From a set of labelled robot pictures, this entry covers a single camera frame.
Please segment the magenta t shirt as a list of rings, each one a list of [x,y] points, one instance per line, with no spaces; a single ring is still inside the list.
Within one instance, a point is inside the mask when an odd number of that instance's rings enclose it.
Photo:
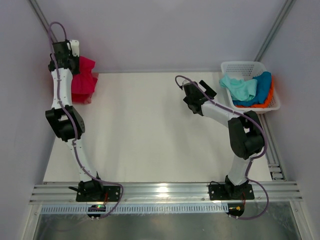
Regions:
[[[84,56],[79,57],[79,73],[73,76],[71,94],[73,96],[90,96],[95,92],[98,78],[93,74],[96,62]]]

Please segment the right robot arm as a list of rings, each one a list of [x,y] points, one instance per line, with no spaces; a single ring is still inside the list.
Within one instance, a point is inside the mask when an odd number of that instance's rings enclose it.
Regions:
[[[209,186],[211,200],[253,200],[249,171],[253,160],[262,157],[267,149],[266,134],[254,111],[236,112],[214,100],[216,92],[203,80],[188,78],[180,86],[183,101],[188,108],[202,117],[210,118],[228,129],[234,158],[224,183],[212,181]]]

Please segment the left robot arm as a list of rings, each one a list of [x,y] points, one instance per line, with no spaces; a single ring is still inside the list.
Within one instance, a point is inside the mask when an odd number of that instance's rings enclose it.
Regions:
[[[82,136],[85,123],[72,102],[72,81],[80,73],[80,48],[77,40],[54,42],[51,47],[48,69],[53,80],[53,101],[45,117],[56,137],[61,139],[76,162],[80,181],[76,191],[77,202],[97,202],[105,195],[103,184],[96,169],[89,162]]]

